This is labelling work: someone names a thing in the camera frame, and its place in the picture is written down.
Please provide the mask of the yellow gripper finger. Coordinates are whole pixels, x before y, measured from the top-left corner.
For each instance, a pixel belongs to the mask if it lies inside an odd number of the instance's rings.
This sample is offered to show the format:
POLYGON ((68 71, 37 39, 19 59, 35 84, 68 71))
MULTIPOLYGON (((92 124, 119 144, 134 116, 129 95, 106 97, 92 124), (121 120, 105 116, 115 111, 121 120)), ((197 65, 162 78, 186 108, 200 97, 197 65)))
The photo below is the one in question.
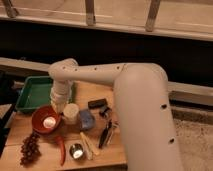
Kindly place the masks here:
POLYGON ((53 103, 53 109, 56 113, 61 114, 66 106, 66 103, 53 103))

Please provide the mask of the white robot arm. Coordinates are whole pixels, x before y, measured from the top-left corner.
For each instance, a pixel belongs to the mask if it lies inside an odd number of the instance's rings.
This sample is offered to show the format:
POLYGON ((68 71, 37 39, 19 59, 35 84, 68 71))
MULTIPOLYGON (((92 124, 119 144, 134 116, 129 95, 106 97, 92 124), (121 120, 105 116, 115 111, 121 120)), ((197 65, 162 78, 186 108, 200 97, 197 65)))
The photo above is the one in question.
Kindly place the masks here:
POLYGON ((162 67, 154 63, 80 66, 69 58, 50 65, 48 73, 56 107, 67 102, 74 81, 113 88, 128 171, 184 171, 162 67))

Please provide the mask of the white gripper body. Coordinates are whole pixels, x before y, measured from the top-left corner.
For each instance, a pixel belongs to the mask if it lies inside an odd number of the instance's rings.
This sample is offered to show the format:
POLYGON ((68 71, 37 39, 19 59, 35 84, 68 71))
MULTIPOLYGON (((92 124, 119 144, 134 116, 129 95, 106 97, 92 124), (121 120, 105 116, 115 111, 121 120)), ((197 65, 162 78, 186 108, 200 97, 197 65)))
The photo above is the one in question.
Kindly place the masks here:
POLYGON ((50 98, 55 103, 65 103, 71 96, 71 83, 69 81, 53 81, 50 98))

